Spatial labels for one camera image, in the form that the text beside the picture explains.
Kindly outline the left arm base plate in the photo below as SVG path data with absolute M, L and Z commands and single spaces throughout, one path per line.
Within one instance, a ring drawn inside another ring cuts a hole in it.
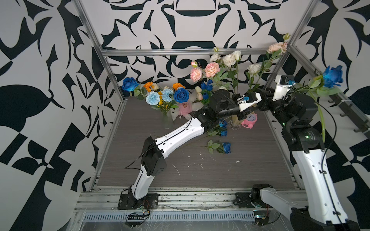
M 139 208 L 152 209 L 158 205 L 159 194 L 149 193 L 141 199 L 129 194 L 121 194 L 119 197 L 118 210 L 134 210 Z

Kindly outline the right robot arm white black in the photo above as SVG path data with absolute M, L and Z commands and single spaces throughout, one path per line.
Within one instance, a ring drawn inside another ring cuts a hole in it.
M 260 90 L 250 102 L 261 111 L 270 111 L 282 126 L 282 136 L 292 153 L 304 183 L 308 205 L 297 206 L 274 188 L 261 188 L 261 201 L 272 206 L 291 222 L 295 231 L 358 231 L 359 225 L 344 212 L 336 194 L 326 161 L 320 132 L 310 122 L 318 106 L 310 96 L 294 93 L 275 98 Z

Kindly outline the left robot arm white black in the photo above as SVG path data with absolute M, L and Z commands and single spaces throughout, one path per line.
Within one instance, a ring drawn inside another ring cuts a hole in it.
M 217 90 L 210 102 L 198 111 L 191 119 L 173 132 L 153 139 L 148 137 L 140 155 L 141 166 L 135 183 L 129 188 L 128 195 L 134 204 L 139 206 L 146 198 L 149 187 L 155 176 L 162 173 L 167 167 L 166 158 L 177 148 L 189 140 L 207 133 L 223 118 L 237 115 L 238 119 L 245 118 L 250 107 L 262 100 L 258 92 L 246 93 L 243 96 L 230 96 L 227 90 Z

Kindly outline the blue rose spray stem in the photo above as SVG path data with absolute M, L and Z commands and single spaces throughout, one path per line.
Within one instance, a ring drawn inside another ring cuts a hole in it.
M 328 66 L 321 75 L 312 78 L 308 84 L 295 84 L 290 92 L 305 94 L 313 99 L 335 95 L 340 92 L 337 87 L 340 87 L 340 84 L 344 81 L 342 76 L 341 65 L 336 68 Z

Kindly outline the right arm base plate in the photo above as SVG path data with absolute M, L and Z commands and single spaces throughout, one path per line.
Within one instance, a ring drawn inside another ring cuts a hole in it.
M 256 204 L 251 197 L 251 193 L 235 193 L 233 205 L 239 208 L 260 208 L 261 205 Z

